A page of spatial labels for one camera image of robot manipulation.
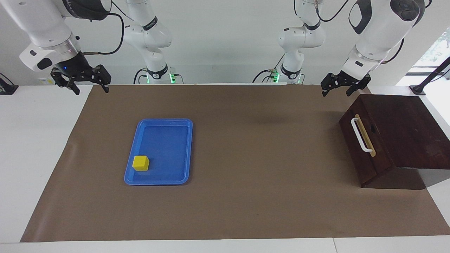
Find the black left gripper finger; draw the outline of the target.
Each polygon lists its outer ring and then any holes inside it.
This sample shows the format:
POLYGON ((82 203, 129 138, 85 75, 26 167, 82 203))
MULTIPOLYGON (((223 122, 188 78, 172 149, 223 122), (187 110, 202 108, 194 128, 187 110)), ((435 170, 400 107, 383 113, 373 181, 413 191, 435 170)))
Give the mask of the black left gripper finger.
POLYGON ((326 97, 327 94, 336 88, 340 87, 339 84, 339 74, 328 73, 325 78, 320 82, 320 86, 322 89, 322 96, 326 97))
POLYGON ((355 91, 365 89, 370 81, 371 81, 370 74, 366 74, 365 77, 360 81, 351 81, 351 85, 346 91, 346 95, 349 97, 355 91))

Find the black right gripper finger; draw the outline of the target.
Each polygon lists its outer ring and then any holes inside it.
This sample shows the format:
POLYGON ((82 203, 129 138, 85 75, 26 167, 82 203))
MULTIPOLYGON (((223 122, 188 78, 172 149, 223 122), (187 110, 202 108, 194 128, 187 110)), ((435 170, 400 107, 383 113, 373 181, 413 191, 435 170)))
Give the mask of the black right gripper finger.
POLYGON ((85 81, 89 81, 101 86, 105 93, 109 93, 109 84, 111 83, 111 75, 103 65, 85 70, 85 81))
POLYGON ((80 90, 75 84, 74 76, 70 76, 69 79, 66 80, 58 68, 53 68, 50 75, 53 78, 55 85, 57 85, 58 87, 67 88, 74 92, 77 96, 80 94, 80 90))

